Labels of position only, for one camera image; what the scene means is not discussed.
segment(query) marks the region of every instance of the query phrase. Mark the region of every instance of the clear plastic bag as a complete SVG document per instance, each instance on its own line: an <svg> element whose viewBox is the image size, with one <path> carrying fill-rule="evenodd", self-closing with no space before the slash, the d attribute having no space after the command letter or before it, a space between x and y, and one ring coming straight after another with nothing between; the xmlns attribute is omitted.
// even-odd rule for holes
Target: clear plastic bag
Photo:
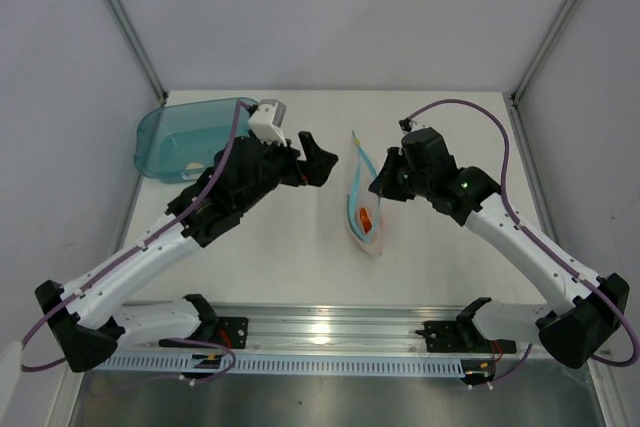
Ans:
<svg viewBox="0 0 640 427"><path fill-rule="evenodd" d="M351 238L365 252L381 255L383 247L382 209L380 197L369 192L369 185L378 175L375 161L364 151L355 132L355 159L347 191L347 227Z"/></svg>

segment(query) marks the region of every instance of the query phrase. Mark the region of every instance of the white table surface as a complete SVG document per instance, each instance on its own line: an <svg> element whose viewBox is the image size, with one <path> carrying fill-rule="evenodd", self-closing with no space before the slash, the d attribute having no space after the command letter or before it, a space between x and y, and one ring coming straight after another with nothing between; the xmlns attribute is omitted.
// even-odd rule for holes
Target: white table surface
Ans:
<svg viewBox="0 0 640 427"><path fill-rule="evenodd" d="M275 98L287 113L283 130L300 147L309 130L340 162L324 187L280 186L249 211L240 226L183 260L139 291L135 300L173 300L201 293L214 303L360 306L460 306L480 296L504 302L542 297L499 252L424 199L384 202L385 246L379 258L360 251L345 223L351 130L381 166L386 149L400 145L397 121L434 100L476 102L505 124L513 154L512 201L537 223L524 169L499 93L401 91L174 91L168 105L215 98ZM499 178L502 141L471 109L446 105L420 122L445 138L458 165L477 165ZM144 179L127 241L142 234L187 184Z"/></svg>

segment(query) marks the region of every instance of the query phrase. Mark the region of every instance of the transparent blue bin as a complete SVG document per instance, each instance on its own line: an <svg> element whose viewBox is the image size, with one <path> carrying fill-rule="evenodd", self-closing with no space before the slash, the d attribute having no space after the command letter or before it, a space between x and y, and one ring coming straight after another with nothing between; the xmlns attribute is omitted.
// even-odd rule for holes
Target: transparent blue bin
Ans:
<svg viewBox="0 0 640 427"><path fill-rule="evenodd" d="M145 177L173 184L197 179L213 165L231 130L236 102L254 105L248 98L233 98L162 107L147 114L138 125L138 171ZM249 114L242 109L236 137L249 135Z"/></svg>

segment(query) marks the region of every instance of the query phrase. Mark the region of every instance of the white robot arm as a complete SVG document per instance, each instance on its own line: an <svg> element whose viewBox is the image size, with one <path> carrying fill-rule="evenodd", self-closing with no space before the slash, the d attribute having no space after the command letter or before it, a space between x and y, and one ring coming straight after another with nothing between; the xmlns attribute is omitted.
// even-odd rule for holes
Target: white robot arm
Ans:
<svg viewBox="0 0 640 427"><path fill-rule="evenodd" d="M92 369L130 345L173 338L210 342L218 317L199 294L153 305L123 304L165 269L237 226L278 185L320 187L328 179L338 157L320 149L309 132L300 132L306 160L298 160L300 151L280 130L282 103L265 100L246 107L250 135L234 140L215 184L211 179L223 152L132 247L64 285L47 281L36 289L45 314L68 302L48 323L74 372ZM202 202L193 208L199 197Z"/></svg>
<svg viewBox="0 0 640 427"><path fill-rule="evenodd" d="M401 121L401 126L411 130L405 129L407 121ZM542 344L559 362L579 368L618 329L620 322L611 308L585 283L597 286L598 294L604 294L621 312L628 284L617 274L601 277L525 220L520 218L516 224L501 197L500 185L477 167L458 168L434 129L411 131L402 139L401 149L390 148L369 190L403 202L415 196L426 198L438 212L498 249L547 301L524 305L477 299L456 319L455 335L469 349L476 342L497 339ZM576 275L549 253L569 264Z"/></svg>

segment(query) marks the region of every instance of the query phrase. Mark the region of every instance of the gray wall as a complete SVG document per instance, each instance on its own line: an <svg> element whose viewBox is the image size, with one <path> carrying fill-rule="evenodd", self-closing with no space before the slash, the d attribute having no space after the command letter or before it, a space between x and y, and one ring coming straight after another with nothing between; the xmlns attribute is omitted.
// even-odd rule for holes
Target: gray wall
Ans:
<svg viewBox="0 0 640 427"><path fill-rule="evenodd" d="M114 248L154 99L102 0L0 0L0 349L41 313L34 288ZM50 333L31 364L60 351ZM61 370L23 374L6 426L43 425Z"/></svg>
<svg viewBox="0 0 640 427"><path fill-rule="evenodd" d="M525 98L522 113L563 245L631 283L640 329L640 4L585 0ZM613 342L629 355L623 331ZM640 425L640 366L616 371Z"/></svg>
<svg viewBox="0 0 640 427"><path fill-rule="evenodd" d="M561 0L124 0L168 89L509 91Z"/></svg>

